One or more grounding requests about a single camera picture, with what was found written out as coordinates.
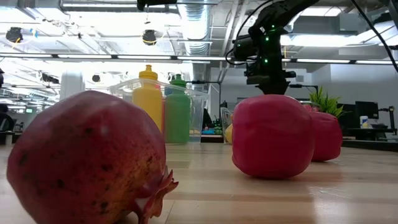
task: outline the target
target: pomegranate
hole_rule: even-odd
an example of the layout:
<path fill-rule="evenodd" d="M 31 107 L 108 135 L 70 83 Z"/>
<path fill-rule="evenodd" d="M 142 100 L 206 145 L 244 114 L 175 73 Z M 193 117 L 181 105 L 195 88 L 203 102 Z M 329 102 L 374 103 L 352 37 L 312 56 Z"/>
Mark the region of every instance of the pomegranate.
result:
<path fill-rule="evenodd" d="M 145 224 L 177 187 L 151 118 L 115 96 L 85 91 L 43 113 L 8 160 L 7 178 L 38 224 Z"/>
<path fill-rule="evenodd" d="M 336 159 L 341 152 L 343 133 L 337 118 L 331 114 L 310 112 L 315 130 L 315 151 L 313 162 Z"/>
<path fill-rule="evenodd" d="M 286 179 L 301 174 L 311 162 L 311 116 L 293 98 L 245 99 L 234 110 L 233 127 L 233 162 L 247 175 Z"/>

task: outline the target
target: yellow squeeze bottle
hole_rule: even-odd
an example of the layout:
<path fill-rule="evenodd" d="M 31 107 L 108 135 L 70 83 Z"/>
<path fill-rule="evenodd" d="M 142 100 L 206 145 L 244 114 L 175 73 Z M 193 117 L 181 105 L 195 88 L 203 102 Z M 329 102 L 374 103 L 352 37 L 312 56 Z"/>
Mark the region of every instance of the yellow squeeze bottle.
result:
<path fill-rule="evenodd" d="M 147 65 L 146 70 L 139 73 L 139 78 L 157 81 L 157 73 L 152 71 L 151 65 Z M 163 132 L 162 100 L 161 90 L 156 88 L 154 83 L 145 82 L 145 80 L 141 87 L 132 92 L 132 103 L 142 108 L 155 121 L 160 132 Z"/>

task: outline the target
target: green leaves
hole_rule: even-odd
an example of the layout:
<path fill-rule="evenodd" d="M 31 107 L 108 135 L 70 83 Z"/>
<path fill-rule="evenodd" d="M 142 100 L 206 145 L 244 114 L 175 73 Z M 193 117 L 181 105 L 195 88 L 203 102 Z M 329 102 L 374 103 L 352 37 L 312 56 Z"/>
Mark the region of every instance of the green leaves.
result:
<path fill-rule="evenodd" d="M 310 101 L 312 101 L 313 103 L 317 103 L 320 106 L 321 112 L 331 114 L 337 118 L 348 113 L 346 111 L 343 111 L 343 106 L 339 108 L 337 107 L 338 100 L 340 100 L 340 97 L 329 97 L 328 93 L 326 93 L 325 95 L 322 86 L 319 89 L 318 93 L 310 93 Z"/>

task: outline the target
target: ceiling light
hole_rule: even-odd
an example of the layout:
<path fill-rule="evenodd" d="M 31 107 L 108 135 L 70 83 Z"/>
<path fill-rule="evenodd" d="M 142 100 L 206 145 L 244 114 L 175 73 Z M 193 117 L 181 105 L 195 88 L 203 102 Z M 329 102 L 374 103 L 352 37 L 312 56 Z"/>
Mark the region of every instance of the ceiling light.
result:
<path fill-rule="evenodd" d="M 392 62 L 390 60 L 357 60 L 357 64 L 362 64 L 362 65 L 392 65 Z"/>
<path fill-rule="evenodd" d="M 292 45 L 292 39 L 290 38 L 289 35 L 282 35 L 280 37 L 280 44 L 282 46 L 288 46 L 288 45 Z"/>
<path fill-rule="evenodd" d="M 6 103 L 8 105 L 15 104 L 12 100 L 9 100 L 9 99 L 0 99 L 0 102 L 1 103 Z"/>
<path fill-rule="evenodd" d="M 380 33 L 380 35 L 388 42 L 388 37 L 386 36 L 387 30 L 395 27 L 393 21 L 381 22 L 374 25 L 374 28 Z M 352 44 L 377 44 L 380 43 L 379 38 L 374 33 L 373 30 L 368 30 L 366 32 L 360 33 L 357 36 L 352 36 Z"/>
<path fill-rule="evenodd" d="M 0 102 L 8 101 L 8 100 L 20 100 L 20 98 L 3 98 L 3 99 L 0 99 Z"/>
<path fill-rule="evenodd" d="M 0 53 L 0 57 L 20 57 L 20 58 L 46 58 L 52 57 L 49 54 L 13 54 L 13 53 Z"/>
<path fill-rule="evenodd" d="M 95 58 L 95 59 L 110 59 L 111 55 L 58 55 L 60 58 Z"/>
<path fill-rule="evenodd" d="M 50 102 L 46 102 L 46 101 L 43 101 L 43 103 L 44 103 L 45 105 L 49 105 L 49 106 L 54 105 L 54 103 L 50 103 Z"/>
<path fill-rule="evenodd" d="M 395 37 L 391 37 L 390 39 L 385 39 L 388 46 L 398 45 L 398 35 Z"/>
<path fill-rule="evenodd" d="M 62 6 L 63 7 L 137 7 L 136 4 L 63 4 Z"/>
<path fill-rule="evenodd" d="M 342 47 L 352 44 L 352 39 L 343 35 L 296 35 L 290 45 L 302 47 Z"/>
<path fill-rule="evenodd" d="M 211 60 L 211 61 L 225 61 L 225 57 L 196 57 L 196 56 L 178 56 L 179 60 Z"/>
<path fill-rule="evenodd" d="M 25 109 L 25 106 L 8 106 L 9 109 Z"/>
<path fill-rule="evenodd" d="M 189 44 L 212 44 L 213 41 L 205 40 L 177 40 L 177 43 L 189 43 Z"/>
<path fill-rule="evenodd" d="M 328 59 L 297 59 L 302 63 L 349 63 L 349 60 L 328 60 Z"/>
<path fill-rule="evenodd" d="M 141 59 L 141 60 L 170 60 L 170 56 L 150 56 L 150 55 L 119 55 L 119 59 Z"/>
<path fill-rule="evenodd" d="M 4 86 L 4 88 L 13 88 L 13 89 L 16 89 L 16 88 L 36 88 L 36 89 L 53 88 L 53 89 L 60 89 L 61 86 L 7 85 L 7 86 Z"/>
<path fill-rule="evenodd" d="M 345 7 L 333 7 L 333 6 L 313 6 L 306 8 L 302 13 L 301 16 L 338 16 Z"/>
<path fill-rule="evenodd" d="M 38 102 L 38 101 L 28 101 L 28 103 L 32 103 L 32 104 L 36 104 L 36 105 L 42 105 L 42 102 Z"/>
<path fill-rule="evenodd" d="M 125 91 L 126 93 L 132 93 L 132 89 L 129 88 L 123 88 L 123 91 Z"/>

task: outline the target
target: desk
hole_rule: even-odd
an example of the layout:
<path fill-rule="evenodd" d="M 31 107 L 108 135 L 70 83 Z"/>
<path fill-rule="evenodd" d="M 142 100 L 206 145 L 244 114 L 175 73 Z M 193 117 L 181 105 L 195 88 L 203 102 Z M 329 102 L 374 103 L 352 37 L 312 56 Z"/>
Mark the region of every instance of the desk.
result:
<path fill-rule="evenodd" d="M 396 133 L 396 129 L 373 129 L 373 128 L 347 128 L 343 130 L 344 136 L 355 136 L 356 140 L 377 141 L 382 133 Z"/>
<path fill-rule="evenodd" d="M 362 140 L 343 140 L 343 146 L 359 149 L 372 149 L 378 151 L 398 152 L 398 142 L 387 141 L 362 141 Z"/>
<path fill-rule="evenodd" d="M 10 148 L 0 148 L 0 223 L 33 224 L 6 180 Z M 170 146 L 180 185 L 151 224 L 396 224 L 398 153 L 343 148 L 292 180 L 259 180 L 231 162 L 231 146 Z M 129 215 L 119 224 L 137 223 Z"/>
<path fill-rule="evenodd" d="M 224 138 L 220 134 L 202 134 L 200 138 L 202 143 L 224 143 Z"/>
<path fill-rule="evenodd" d="M 12 143 L 15 143 L 15 142 L 17 142 L 17 140 L 19 139 L 19 137 L 22 135 L 22 131 L 15 131 L 15 135 L 14 135 L 14 137 L 12 138 Z"/>

